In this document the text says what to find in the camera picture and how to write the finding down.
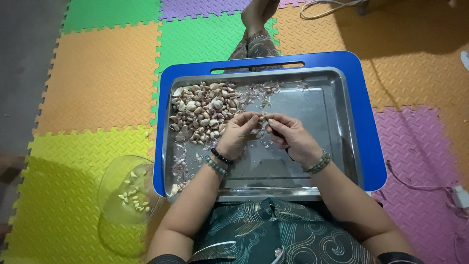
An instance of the patterned pants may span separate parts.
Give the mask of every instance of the patterned pants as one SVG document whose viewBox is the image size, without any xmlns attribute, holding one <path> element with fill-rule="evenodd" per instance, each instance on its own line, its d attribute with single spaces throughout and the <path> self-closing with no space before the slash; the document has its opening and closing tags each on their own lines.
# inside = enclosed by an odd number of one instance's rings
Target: patterned pants
<svg viewBox="0 0 469 264">
<path fill-rule="evenodd" d="M 228 58 L 229 60 L 259 58 L 278 56 L 279 52 L 275 48 L 270 35 L 266 30 L 261 30 L 248 39 L 242 39 Z M 263 71 L 272 69 L 281 69 L 283 65 L 259 66 L 252 68 L 238 68 L 225 70 L 225 73 L 243 72 L 243 71 Z"/>
</svg>

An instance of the black beaded bracelet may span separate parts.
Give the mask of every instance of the black beaded bracelet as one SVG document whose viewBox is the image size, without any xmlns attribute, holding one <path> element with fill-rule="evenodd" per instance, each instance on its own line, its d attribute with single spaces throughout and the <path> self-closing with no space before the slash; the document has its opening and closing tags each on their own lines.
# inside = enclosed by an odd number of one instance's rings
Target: black beaded bracelet
<svg viewBox="0 0 469 264">
<path fill-rule="evenodd" d="M 232 160 L 227 160 L 226 158 L 224 158 L 222 155 L 220 155 L 220 153 L 218 153 L 218 151 L 215 149 L 215 148 L 212 148 L 212 153 L 215 157 L 217 157 L 219 160 L 223 161 L 223 163 L 227 164 L 227 165 L 233 165 L 234 162 Z"/>
</svg>

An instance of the patterned shirt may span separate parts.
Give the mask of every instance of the patterned shirt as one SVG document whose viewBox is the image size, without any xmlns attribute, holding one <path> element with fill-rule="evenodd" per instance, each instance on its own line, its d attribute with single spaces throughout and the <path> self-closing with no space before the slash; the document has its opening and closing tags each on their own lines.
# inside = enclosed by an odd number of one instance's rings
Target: patterned shirt
<svg viewBox="0 0 469 264">
<path fill-rule="evenodd" d="M 198 233 L 187 263 L 423 264 L 402 252 L 374 257 L 327 210 L 320 211 L 274 198 L 219 205 Z M 175 255 L 149 262 L 185 263 Z"/>
</svg>

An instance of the white plug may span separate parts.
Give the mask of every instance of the white plug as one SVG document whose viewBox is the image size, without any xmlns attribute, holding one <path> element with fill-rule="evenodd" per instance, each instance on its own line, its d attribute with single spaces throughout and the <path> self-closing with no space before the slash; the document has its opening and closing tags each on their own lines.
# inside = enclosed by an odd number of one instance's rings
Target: white plug
<svg viewBox="0 0 469 264">
<path fill-rule="evenodd" d="M 453 200 L 456 204 L 456 207 L 459 208 L 469 208 L 469 193 L 464 190 L 461 185 L 456 185 L 452 187 L 453 189 Z"/>
</svg>

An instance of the gray floor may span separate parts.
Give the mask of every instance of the gray floor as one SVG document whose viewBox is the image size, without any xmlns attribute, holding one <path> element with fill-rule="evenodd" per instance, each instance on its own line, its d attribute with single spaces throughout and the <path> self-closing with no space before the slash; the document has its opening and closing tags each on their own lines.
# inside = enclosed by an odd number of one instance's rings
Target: gray floor
<svg viewBox="0 0 469 264">
<path fill-rule="evenodd" d="M 16 185 L 67 0 L 0 0 L 0 224 L 15 212 Z"/>
</svg>

